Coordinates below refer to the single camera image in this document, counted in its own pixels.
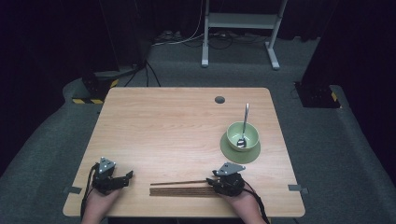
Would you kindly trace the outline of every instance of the hand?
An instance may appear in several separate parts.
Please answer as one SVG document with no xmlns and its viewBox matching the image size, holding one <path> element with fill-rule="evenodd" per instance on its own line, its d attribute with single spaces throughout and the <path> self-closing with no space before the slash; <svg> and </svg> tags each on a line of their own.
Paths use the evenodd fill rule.
<svg viewBox="0 0 396 224">
<path fill-rule="evenodd" d="M 120 193 L 121 189 L 115 189 L 108 195 L 104 195 L 97 189 L 93 189 L 88 196 L 81 224 L 99 224 L 120 196 Z"/>
<path fill-rule="evenodd" d="M 248 184 L 245 184 L 245 189 L 253 191 L 253 189 Z M 250 193 L 243 190 L 242 193 L 236 197 L 229 197 L 222 194 L 220 194 L 220 196 L 231 205 L 235 213 L 246 224 L 265 224 L 264 220 L 262 219 L 257 201 Z"/>
</svg>

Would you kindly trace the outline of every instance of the wire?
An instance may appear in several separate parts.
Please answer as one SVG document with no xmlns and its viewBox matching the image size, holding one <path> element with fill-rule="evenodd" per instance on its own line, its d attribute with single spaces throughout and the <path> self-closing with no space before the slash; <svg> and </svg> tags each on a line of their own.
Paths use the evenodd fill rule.
<svg viewBox="0 0 396 224">
<path fill-rule="evenodd" d="M 157 74 L 155 74 L 154 69 L 152 69 L 151 65 L 149 65 L 149 62 L 146 61 L 146 64 L 148 65 L 148 67 L 151 69 L 152 74 L 154 75 L 155 79 L 157 80 L 157 84 L 159 87 L 161 87 L 160 81 L 158 80 Z"/>
<path fill-rule="evenodd" d="M 149 86 L 149 70 L 148 70 L 147 66 L 145 66 L 145 69 L 146 69 L 146 87 L 148 87 Z"/>
<path fill-rule="evenodd" d="M 177 42 L 156 43 L 156 44 L 153 44 L 152 46 L 158 46 L 158 45 L 164 45 L 164 44 L 180 44 L 180 43 L 184 43 L 184 42 L 187 42 L 187 41 L 190 41 L 190 40 L 196 38 L 196 37 L 194 37 L 194 36 L 197 34 L 198 29 L 199 29 L 199 26 L 201 25 L 201 18 L 202 18 L 202 8 L 203 8 L 203 5 L 204 5 L 204 0 L 201 0 L 201 11 L 200 11 L 200 14 L 199 14 L 198 25 L 197 25 L 197 28 L 195 29 L 194 34 L 192 34 L 192 36 L 190 36 L 190 37 L 187 38 L 187 39 L 181 40 L 181 41 L 177 41 Z"/>
<path fill-rule="evenodd" d="M 245 183 L 251 188 L 251 190 L 249 189 L 242 189 L 242 190 L 250 193 L 256 199 L 256 202 L 259 204 L 260 211 L 262 212 L 262 219 L 264 219 L 265 223 L 270 224 L 271 222 L 269 221 L 267 215 L 265 214 L 265 208 L 264 208 L 264 204 L 262 203 L 262 199 L 256 193 L 256 191 L 249 185 L 248 182 L 245 181 Z"/>
<path fill-rule="evenodd" d="M 296 88 L 294 88 L 293 90 L 290 91 L 291 99 L 299 99 L 300 98 L 299 95 L 298 95 L 298 92 L 297 92 L 297 96 L 293 96 L 293 93 L 296 92 L 296 91 L 297 91 Z"/>
<path fill-rule="evenodd" d="M 132 79 L 134 78 L 134 76 L 136 75 L 137 71 L 134 72 L 134 74 L 131 76 L 131 78 L 126 82 L 126 84 L 124 85 L 124 87 L 128 86 L 128 84 L 132 81 Z"/>
<path fill-rule="evenodd" d="M 239 36 L 235 36 L 234 39 L 234 43 L 238 43 L 238 44 L 254 44 L 254 43 L 261 43 L 261 42 L 265 42 L 269 36 L 262 36 L 262 35 L 255 35 L 255 36 L 249 36 L 252 37 L 252 40 L 249 41 L 244 41 L 244 40 L 237 40 L 238 38 L 246 38 L 247 36 L 245 35 L 239 35 Z"/>
<path fill-rule="evenodd" d="M 85 205 L 86 205 L 86 203 L 87 203 L 88 196 L 90 195 L 91 191 L 93 190 L 93 189 L 91 189 L 90 192 L 88 192 L 88 189 L 90 188 L 90 184 L 91 184 L 92 172 L 98 167 L 98 165 L 99 165 L 99 163 L 96 163 L 96 164 L 91 168 L 90 174 L 88 175 L 87 188 L 85 188 L 84 197 L 82 198 L 82 201 L 81 201 L 81 208 L 80 208 L 80 210 L 79 210 L 81 220 L 82 220 L 82 218 L 84 217 Z"/>
<path fill-rule="evenodd" d="M 137 6 L 136 0 L 134 0 L 134 7 L 136 8 L 137 18 L 140 18 L 139 7 Z"/>
<path fill-rule="evenodd" d="M 219 9 L 219 12 L 221 12 L 222 11 L 222 7 L 224 6 L 224 0 L 222 0 L 222 2 L 221 2 L 221 6 L 220 6 L 220 9 Z"/>
<path fill-rule="evenodd" d="M 185 45 L 185 46 L 187 46 L 187 47 L 189 47 L 189 48 L 194 48 L 194 49 L 196 49 L 196 48 L 200 48 L 200 47 L 202 46 L 202 43 L 200 43 L 200 44 L 197 45 L 197 46 L 191 46 L 191 45 L 188 45 L 188 44 L 186 44 L 186 43 L 183 43 L 183 45 Z"/>
<path fill-rule="evenodd" d="M 221 40 L 221 41 L 231 40 L 231 41 L 229 42 L 229 44 L 227 46 L 225 46 L 223 48 L 218 48 L 218 47 L 215 47 L 215 46 L 213 46 L 211 44 L 207 44 L 212 49 L 227 49 L 233 44 L 233 37 L 227 31 L 222 33 L 222 34 L 216 33 L 216 34 L 214 34 L 214 36 L 216 36 L 217 40 Z"/>
</svg>

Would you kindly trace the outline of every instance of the wooden table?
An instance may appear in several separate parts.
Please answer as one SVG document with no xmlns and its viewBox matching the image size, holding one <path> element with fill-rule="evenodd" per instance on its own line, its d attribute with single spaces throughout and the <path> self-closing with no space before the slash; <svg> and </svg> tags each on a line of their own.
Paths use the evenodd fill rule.
<svg viewBox="0 0 396 224">
<path fill-rule="evenodd" d="M 217 96 L 225 102 L 216 103 Z M 262 197 L 268 217 L 303 216 L 300 192 L 289 191 L 297 182 L 265 88 L 111 89 L 73 183 L 82 191 L 69 193 L 64 214 L 79 216 L 89 171 L 105 157 L 117 163 L 114 177 L 134 170 L 110 217 L 235 217 L 220 197 L 153 197 L 149 189 L 151 183 L 211 178 L 228 161 L 219 140 L 243 120 L 246 103 L 262 148 L 240 174 Z"/>
</svg>

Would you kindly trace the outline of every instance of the bowl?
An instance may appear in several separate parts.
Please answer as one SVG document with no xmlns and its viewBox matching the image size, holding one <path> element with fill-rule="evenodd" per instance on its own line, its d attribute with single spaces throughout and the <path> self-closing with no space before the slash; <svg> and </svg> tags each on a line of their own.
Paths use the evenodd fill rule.
<svg viewBox="0 0 396 224">
<path fill-rule="evenodd" d="M 247 127 L 245 129 L 245 139 L 247 141 L 247 146 L 238 147 L 236 143 L 242 137 L 243 128 L 243 121 L 237 121 L 231 124 L 227 129 L 227 141 L 229 145 L 236 151 L 247 152 L 259 143 L 259 132 L 253 125 L 247 123 Z"/>
</svg>

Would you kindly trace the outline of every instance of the white stand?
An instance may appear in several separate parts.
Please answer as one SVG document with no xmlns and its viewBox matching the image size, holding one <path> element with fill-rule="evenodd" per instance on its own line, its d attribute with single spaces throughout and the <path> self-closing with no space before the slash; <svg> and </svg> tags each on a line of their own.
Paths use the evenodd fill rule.
<svg viewBox="0 0 396 224">
<path fill-rule="evenodd" d="M 274 70 L 279 69 L 279 62 L 277 61 L 274 44 L 282 22 L 283 13 L 285 11 L 288 0 L 282 0 L 280 10 L 275 15 L 261 15 L 261 14 L 235 14 L 235 13 L 209 13 L 209 1 L 206 0 L 205 6 L 205 34 L 202 50 L 202 67 L 209 66 L 209 48 L 208 35 L 209 27 L 224 27 L 224 28 L 251 28 L 251 29 L 267 29 L 273 30 L 270 42 L 265 42 L 268 56 Z"/>
</svg>

